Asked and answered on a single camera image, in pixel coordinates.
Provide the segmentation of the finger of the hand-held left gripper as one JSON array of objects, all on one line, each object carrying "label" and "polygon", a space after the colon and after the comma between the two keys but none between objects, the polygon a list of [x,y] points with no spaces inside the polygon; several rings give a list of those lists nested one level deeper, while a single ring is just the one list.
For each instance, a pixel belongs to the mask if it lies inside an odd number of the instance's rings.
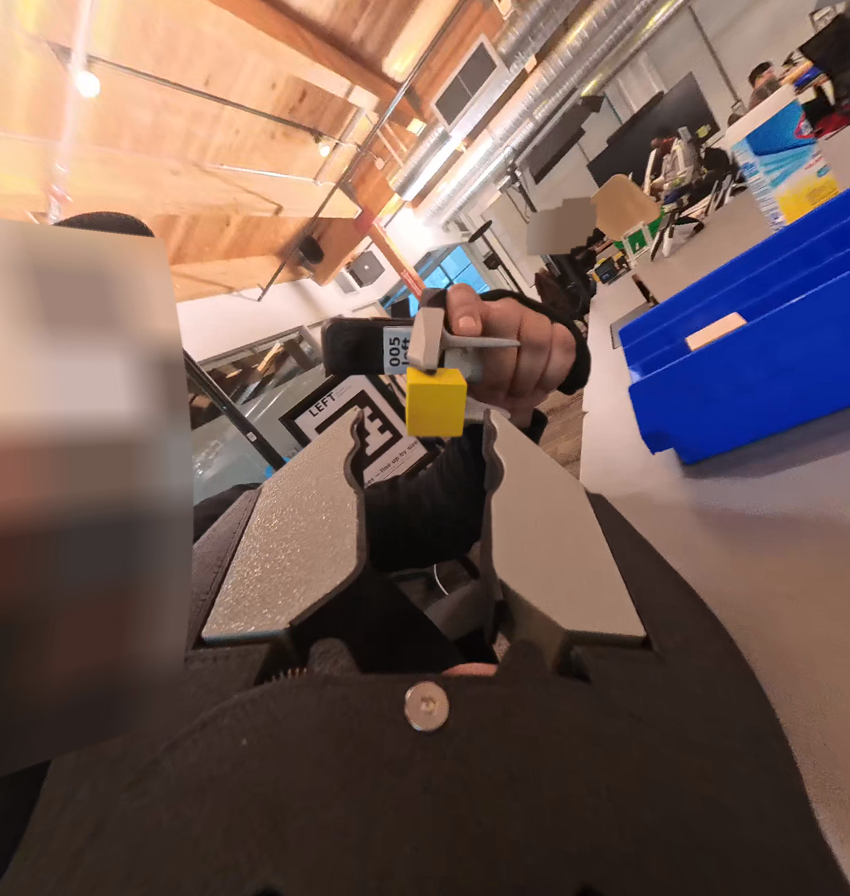
[{"label": "finger of the hand-held left gripper", "polygon": [[487,351],[517,350],[519,347],[520,342],[517,340],[442,333],[440,366],[459,370],[468,384],[480,384],[483,381]]},{"label": "finger of the hand-held left gripper", "polygon": [[435,373],[443,353],[444,333],[444,310],[419,310],[413,319],[407,349],[408,366],[422,373]]}]

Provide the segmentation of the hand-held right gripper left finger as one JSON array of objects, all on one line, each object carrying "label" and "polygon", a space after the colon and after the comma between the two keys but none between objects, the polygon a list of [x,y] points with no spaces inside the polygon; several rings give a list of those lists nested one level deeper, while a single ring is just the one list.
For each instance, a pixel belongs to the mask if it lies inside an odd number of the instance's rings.
[{"label": "hand-held right gripper left finger", "polygon": [[204,644],[283,641],[359,577],[368,557],[364,433],[363,410],[348,410],[263,485]]}]

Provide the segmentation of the yellow wooden cube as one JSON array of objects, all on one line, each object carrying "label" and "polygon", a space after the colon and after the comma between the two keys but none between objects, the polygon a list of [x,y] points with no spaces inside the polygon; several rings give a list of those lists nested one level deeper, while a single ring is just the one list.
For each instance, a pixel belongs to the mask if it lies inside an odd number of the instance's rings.
[{"label": "yellow wooden cube", "polygon": [[406,372],[405,429],[418,439],[449,439],[465,426],[467,383],[455,367],[426,373],[413,366]]}]

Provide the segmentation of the blue plastic bin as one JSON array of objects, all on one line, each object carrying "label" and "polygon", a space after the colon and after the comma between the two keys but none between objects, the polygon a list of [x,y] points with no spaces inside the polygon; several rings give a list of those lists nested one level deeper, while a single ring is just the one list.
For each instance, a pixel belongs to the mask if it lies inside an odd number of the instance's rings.
[{"label": "blue plastic bin", "polygon": [[[732,312],[746,325],[690,352]],[[685,464],[850,407],[850,188],[620,330],[641,437]]]}]

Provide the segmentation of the large natural wooden cube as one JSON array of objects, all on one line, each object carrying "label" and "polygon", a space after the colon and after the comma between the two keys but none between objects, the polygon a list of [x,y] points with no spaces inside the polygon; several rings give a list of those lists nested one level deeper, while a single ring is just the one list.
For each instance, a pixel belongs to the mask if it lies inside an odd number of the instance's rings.
[{"label": "large natural wooden cube", "polygon": [[688,335],[686,344],[690,352],[695,352],[710,345],[712,342],[717,342],[745,325],[746,320],[744,317],[738,312],[732,312]]}]

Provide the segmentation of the grey desk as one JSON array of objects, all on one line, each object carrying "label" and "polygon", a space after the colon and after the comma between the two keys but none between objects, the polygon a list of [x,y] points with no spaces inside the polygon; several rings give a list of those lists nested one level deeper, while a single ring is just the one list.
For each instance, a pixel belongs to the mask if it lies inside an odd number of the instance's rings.
[{"label": "grey desk", "polygon": [[[791,307],[759,359],[789,358],[789,406],[850,373],[850,262]],[[645,307],[632,278],[600,286],[589,316],[580,478],[611,503],[718,616],[785,728],[822,832],[850,880],[850,386],[834,412],[688,465],[653,454],[634,416],[612,325]]]}]

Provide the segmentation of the person's left hand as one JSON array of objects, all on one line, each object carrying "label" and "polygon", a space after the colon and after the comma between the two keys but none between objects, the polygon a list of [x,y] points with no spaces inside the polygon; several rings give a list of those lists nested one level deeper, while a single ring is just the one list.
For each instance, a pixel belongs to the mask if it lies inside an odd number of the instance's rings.
[{"label": "person's left hand", "polygon": [[515,340],[517,347],[487,350],[481,381],[470,385],[477,401],[503,409],[520,429],[533,411],[564,382],[576,363],[576,340],[553,322],[513,297],[486,301],[464,284],[446,293],[449,330],[468,338]]}]

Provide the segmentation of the framed black-white marker sign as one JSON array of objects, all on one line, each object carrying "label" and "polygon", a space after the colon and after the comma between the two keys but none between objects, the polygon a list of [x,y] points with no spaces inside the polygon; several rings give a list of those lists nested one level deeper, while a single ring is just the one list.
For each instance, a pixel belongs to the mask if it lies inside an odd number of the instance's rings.
[{"label": "framed black-white marker sign", "polygon": [[363,412],[361,453],[366,487],[412,476],[438,456],[436,449],[408,435],[404,403],[384,376],[329,376],[280,421],[299,445],[306,447],[354,409]]}]

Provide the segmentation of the green box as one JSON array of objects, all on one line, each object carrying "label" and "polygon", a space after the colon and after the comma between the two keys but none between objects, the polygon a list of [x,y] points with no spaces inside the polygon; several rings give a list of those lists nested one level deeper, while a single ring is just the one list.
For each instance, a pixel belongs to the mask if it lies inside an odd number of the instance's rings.
[{"label": "green box", "polygon": [[621,240],[614,242],[614,246],[624,255],[628,265],[634,266],[642,256],[652,251],[667,218],[666,214],[661,213],[651,222],[642,222],[634,226],[622,236]]}]

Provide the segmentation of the tan wooden board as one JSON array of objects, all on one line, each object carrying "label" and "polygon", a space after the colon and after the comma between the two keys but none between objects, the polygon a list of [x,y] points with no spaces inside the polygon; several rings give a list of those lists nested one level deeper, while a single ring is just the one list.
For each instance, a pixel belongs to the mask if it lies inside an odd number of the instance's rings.
[{"label": "tan wooden board", "polygon": [[612,242],[621,242],[635,229],[641,230],[662,215],[662,208],[628,176],[614,174],[590,198],[596,212],[596,227]]}]

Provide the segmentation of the white ceiling air vent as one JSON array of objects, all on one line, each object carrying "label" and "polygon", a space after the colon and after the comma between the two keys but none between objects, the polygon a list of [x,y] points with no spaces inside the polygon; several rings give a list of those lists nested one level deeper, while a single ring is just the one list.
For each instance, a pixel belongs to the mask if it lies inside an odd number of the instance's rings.
[{"label": "white ceiling air vent", "polygon": [[441,126],[450,132],[486,87],[497,84],[508,73],[509,68],[493,44],[486,35],[480,35],[431,101]]}]

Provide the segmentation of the black monitor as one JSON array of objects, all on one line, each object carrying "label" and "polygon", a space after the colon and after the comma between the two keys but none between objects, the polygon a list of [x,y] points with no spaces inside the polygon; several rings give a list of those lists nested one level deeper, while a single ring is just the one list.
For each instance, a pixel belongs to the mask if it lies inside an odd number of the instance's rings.
[{"label": "black monitor", "polygon": [[632,175],[642,185],[653,141],[676,137],[681,128],[701,140],[721,131],[693,73],[652,96],[610,136],[606,148],[587,165],[595,184],[601,187],[621,174]]}]

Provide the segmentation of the white blue wipes canister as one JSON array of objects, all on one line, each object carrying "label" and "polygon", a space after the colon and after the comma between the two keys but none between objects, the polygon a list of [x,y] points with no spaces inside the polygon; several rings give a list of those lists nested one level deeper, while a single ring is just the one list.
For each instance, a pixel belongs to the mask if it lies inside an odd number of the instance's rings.
[{"label": "white blue wipes canister", "polygon": [[789,86],[779,88],[729,125],[722,146],[732,155],[774,232],[841,192],[804,107]]}]

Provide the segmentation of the black wall speaker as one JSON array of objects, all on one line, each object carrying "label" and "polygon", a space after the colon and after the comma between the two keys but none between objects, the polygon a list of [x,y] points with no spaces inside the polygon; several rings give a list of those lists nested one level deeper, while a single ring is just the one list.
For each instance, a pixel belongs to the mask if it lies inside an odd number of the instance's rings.
[{"label": "black wall speaker", "polygon": [[373,250],[361,252],[345,268],[348,277],[358,288],[373,286],[386,272],[381,257]]}]

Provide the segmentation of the silver ventilation duct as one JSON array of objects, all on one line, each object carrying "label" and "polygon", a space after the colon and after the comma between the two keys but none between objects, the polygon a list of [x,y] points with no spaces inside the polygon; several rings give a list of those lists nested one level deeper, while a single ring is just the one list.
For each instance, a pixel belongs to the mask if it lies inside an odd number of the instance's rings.
[{"label": "silver ventilation duct", "polygon": [[495,39],[509,68],[450,131],[427,125],[389,181],[405,202],[421,195],[459,150],[462,157],[428,194],[419,216],[443,225],[503,174],[543,126],[574,100],[598,95],[683,2],[514,2]]}]

